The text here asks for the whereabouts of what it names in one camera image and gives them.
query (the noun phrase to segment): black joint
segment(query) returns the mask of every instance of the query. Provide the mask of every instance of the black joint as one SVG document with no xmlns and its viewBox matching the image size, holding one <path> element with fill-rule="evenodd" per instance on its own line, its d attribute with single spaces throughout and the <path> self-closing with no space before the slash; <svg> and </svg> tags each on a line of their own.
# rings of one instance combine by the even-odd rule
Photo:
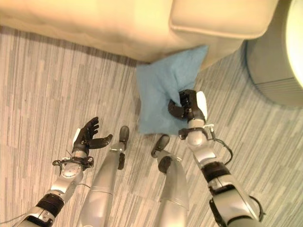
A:
<svg viewBox="0 0 303 227">
<path fill-rule="evenodd" d="M 54 217 L 56 217 L 64 206 L 63 200 L 55 194 L 47 194 L 45 195 L 37 204 L 37 207 L 41 207 L 42 209 L 50 212 Z"/>
<path fill-rule="evenodd" d="M 74 143 L 74 146 L 72 148 L 72 153 L 76 152 L 76 151 L 83 151 L 86 153 L 86 155 L 89 155 L 89 148 L 87 147 L 86 144 L 83 143 Z"/>
<path fill-rule="evenodd" d="M 166 174 L 168 168 L 170 167 L 171 161 L 172 161 L 171 157 L 169 156 L 163 157 L 158 165 L 159 171 Z"/>
<path fill-rule="evenodd" d="M 31 223 L 34 223 L 34 224 L 36 224 L 38 226 L 41 226 L 41 227 L 50 227 L 50 226 L 53 225 L 53 220 L 51 220 L 51 219 L 48 219 L 46 222 L 44 222 L 41 219 L 36 218 L 34 216 L 28 216 L 27 221 L 29 221 Z"/>
<path fill-rule="evenodd" d="M 219 176 L 231 174 L 222 162 L 211 162 L 205 165 L 201 171 L 208 183 Z"/>
<path fill-rule="evenodd" d="M 125 162 L 125 154 L 121 153 L 119 158 L 119 166 L 118 166 L 119 170 L 122 170 L 124 168 L 124 162 Z"/>
</svg>

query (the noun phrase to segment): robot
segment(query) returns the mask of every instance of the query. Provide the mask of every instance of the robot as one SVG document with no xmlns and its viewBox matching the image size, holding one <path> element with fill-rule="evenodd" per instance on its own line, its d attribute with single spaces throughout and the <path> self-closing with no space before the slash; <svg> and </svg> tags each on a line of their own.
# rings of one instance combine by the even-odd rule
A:
<svg viewBox="0 0 303 227">
<path fill-rule="evenodd" d="M 168 110 L 177 118 L 187 120 L 188 128 L 178 133 L 193 152 L 194 159 L 208 183 L 212 199 L 209 201 L 215 221 L 220 227 L 262 227 L 263 209 L 260 203 L 247 195 L 241 184 L 228 168 L 216 157 L 207 134 L 210 129 L 215 137 L 214 125 L 206 124 L 206 99 L 202 92 L 184 90 L 179 93 L 182 106 L 170 101 Z M 89 149 L 107 146 L 112 135 L 93 139 L 98 132 L 98 118 L 90 120 L 78 129 L 73 140 L 72 157 L 56 160 L 53 165 L 61 167 L 61 174 L 46 195 L 28 211 L 17 227 L 50 227 L 64 204 L 72 196 L 75 187 L 83 178 L 83 171 L 93 166 Z M 77 227 L 107 226 L 111 210 L 117 169 L 123 169 L 129 129 L 123 126 L 119 142 L 111 147 L 95 177 L 94 183 L 82 207 Z M 188 192 L 181 160 L 165 151 L 168 135 L 162 135 L 151 151 L 158 161 L 158 169 L 166 175 L 160 199 L 160 208 L 155 220 L 156 227 L 185 227 L 187 223 Z"/>
</svg>

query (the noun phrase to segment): gray carpet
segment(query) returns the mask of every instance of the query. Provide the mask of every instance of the gray carpet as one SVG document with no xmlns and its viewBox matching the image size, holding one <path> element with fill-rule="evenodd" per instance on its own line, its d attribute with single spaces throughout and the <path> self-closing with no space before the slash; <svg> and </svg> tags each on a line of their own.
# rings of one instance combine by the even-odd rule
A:
<svg viewBox="0 0 303 227">
<path fill-rule="evenodd" d="M 118 171 L 110 227 L 151 227 L 165 176 L 150 151 L 159 135 L 137 131 L 140 99 L 136 61 L 100 50 L 2 27 L 0 31 L 0 222 L 34 206 L 58 176 L 52 161 L 68 156 L 75 130 L 94 116 L 99 136 L 130 128 L 125 168 Z M 253 86 L 244 48 L 199 73 L 209 122 L 233 150 L 231 172 L 257 197 L 268 227 L 303 226 L 303 110 L 265 99 Z M 228 159 L 221 145 L 218 156 Z M 93 150 L 91 185 L 107 148 Z M 189 227 L 217 226 L 207 184 L 185 142 L 167 148 L 182 158 L 190 198 Z M 79 185 L 54 226 L 73 227 L 88 188 Z M 12 226 L 20 218 L 1 224 Z"/>
</svg>

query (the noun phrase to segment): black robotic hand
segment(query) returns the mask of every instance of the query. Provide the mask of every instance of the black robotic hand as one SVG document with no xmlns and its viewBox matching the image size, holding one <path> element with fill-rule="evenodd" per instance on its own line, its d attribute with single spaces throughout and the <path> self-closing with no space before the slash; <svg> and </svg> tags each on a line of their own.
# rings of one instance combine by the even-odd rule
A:
<svg viewBox="0 0 303 227">
<path fill-rule="evenodd" d="M 84 151 L 87 155 L 89 154 L 89 149 L 99 149 L 106 147 L 112 140 L 113 135 L 109 134 L 105 138 L 93 139 L 93 136 L 98 133 L 99 128 L 98 117 L 94 117 L 80 130 L 74 144 L 73 152 L 76 150 Z"/>
</svg>

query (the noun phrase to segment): beige sofa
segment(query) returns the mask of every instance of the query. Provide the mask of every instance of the beige sofa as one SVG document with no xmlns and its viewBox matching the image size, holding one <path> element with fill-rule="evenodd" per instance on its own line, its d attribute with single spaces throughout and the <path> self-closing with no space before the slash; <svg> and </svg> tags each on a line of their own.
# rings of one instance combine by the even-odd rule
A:
<svg viewBox="0 0 303 227">
<path fill-rule="evenodd" d="M 151 62 L 200 45 L 203 68 L 263 35 L 278 0 L 0 0 L 0 24 Z"/>
</svg>

